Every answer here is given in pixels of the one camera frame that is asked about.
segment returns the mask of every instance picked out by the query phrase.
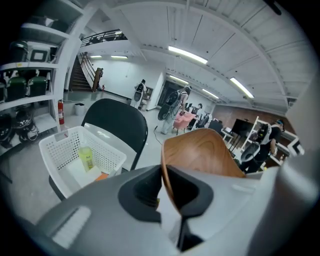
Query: white floor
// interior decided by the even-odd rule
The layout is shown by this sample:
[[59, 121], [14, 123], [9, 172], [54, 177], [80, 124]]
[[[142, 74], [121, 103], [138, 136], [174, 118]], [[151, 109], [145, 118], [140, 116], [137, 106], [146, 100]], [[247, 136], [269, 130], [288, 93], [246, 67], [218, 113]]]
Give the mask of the white floor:
[[[127, 102], [123, 98], [105, 92], [98, 92], [96, 94], [73, 92], [69, 93], [66, 98], [69, 101], [81, 101], [87, 107], [101, 98], [113, 98]], [[69, 104], [69, 106], [65, 104], [65, 129], [79, 126], [83, 120], [83, 116], [72, 115], [71, 106], [74, 102], [70, 102]], [[156, 140], [154, 134], [154, 128], [158, 124], [158, 110], [143, 111], [142, 114], [147, 121], [148, 137], [137, 168], [160, 164], [161, 159], [162, 145]], [[156, 131], [156, 136], [163, 143], [165, 139], [175, 136], [177, 130], [163, 135], [159, 132], [161, 125], [159, 125]], [[41, 139], [50, 134], [52, 133], [43, 134]], [[49, 185], [49, 174], [42, 160], [38, 144], [39, 140], [24, 147], [20, 152], [13, 153], [12, 156], [1, 163], [1, 171], [13, 180], [13, 184], [9, 184], [0, 177], [1, 187], [4, 189], [5, 195], [7, 195], [6, 198], [13, 211], [34, 224], [45, 212], [60, 202]]]

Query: handle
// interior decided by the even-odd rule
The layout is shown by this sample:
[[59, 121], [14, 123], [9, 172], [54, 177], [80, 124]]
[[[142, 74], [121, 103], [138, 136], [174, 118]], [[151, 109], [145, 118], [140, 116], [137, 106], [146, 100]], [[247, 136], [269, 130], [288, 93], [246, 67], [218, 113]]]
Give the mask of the handle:
[[55, 141], [60, 142], [62, 140], [65, 140], [69, 137], [69, 131], [68, 130], [63, 130], [61, 132], [58, 132], [54, 135]]

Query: white ceiling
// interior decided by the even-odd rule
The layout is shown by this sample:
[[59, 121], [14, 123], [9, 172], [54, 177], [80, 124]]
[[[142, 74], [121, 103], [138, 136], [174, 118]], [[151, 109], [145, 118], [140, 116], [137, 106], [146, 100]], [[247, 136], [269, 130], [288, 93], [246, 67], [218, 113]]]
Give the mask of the white ceiling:
[[[295, 20], [281, 7], [282, 15], [276, 15], [262, 0], [105, 1], [127, 19], [125, 29], [141, 43], [147, 60], [164, 62], [167, 71], [229, 103], [285, 113], [284, 94], [298, 97], [318, 68]], [[117, 21], [111, 21], [117, 28]], [[168, 46], [208, 59], [207, 66], [170, 54]], [[243, 99], [231, 77], [254, 95], [252, 102]]]

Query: chair backrest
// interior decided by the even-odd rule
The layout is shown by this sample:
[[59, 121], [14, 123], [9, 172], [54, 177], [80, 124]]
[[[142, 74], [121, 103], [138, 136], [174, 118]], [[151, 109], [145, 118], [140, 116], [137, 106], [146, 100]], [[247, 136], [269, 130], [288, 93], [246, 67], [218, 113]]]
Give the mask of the chair backrest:
[[224, 126], [222, 123], [217, 121], [211, 121], [208, 128], [215, 130], [217, 133], [220, 134], [223, 127]]
[[215, 175], [244, 177], [231, 157], [225, 142], [212, 129], [200, 128], [164, 141], [162, 171], [166, 165]]
[[136, 168], [147, 141], [148, 126], [145, 117], [136, 108], [110, 98], [103, 98], [88, 109], [82, 121], [100, 127], [129, 145], [136, 156], [131, 170]]

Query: wooden wall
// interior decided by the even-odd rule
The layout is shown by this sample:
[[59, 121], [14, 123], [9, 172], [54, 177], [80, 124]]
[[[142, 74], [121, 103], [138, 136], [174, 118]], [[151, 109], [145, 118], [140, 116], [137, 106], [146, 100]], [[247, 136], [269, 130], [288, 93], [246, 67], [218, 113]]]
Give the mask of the wooden wall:
[[231, 129], [234, 126], [236, 119], [248, 119], [250, 123], [254, 123], [256, 121], [257, 116], [259, 116], [259, 119], [268, 122], [271, 125], [278, 119], [281, 119], [284, 121], [285, 129], [288, 132], [295, 134], [295, 131], [292, 128], [289, 121], [285, 117], [279, 115], [257, 111], [253, 109], [224, 105], [216, 105], [212, 112], [212, 117], [221, 120], [223, 127], [229, 127]]

